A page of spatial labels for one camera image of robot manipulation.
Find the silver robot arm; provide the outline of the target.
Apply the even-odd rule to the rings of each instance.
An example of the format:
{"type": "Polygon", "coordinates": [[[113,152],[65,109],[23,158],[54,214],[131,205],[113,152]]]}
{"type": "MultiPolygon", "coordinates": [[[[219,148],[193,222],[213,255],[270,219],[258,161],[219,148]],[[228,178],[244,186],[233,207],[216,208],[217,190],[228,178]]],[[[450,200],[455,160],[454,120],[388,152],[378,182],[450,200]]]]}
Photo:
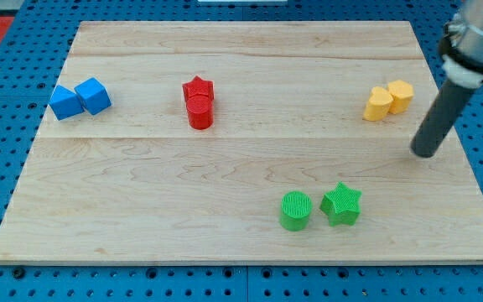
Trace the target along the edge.
{"type": "Polygon", "coordinates": [[[464,2],[445,24],[439,54],[448,79],[455,84],[467,89],[483,85],[483,0],[464,2]]]}

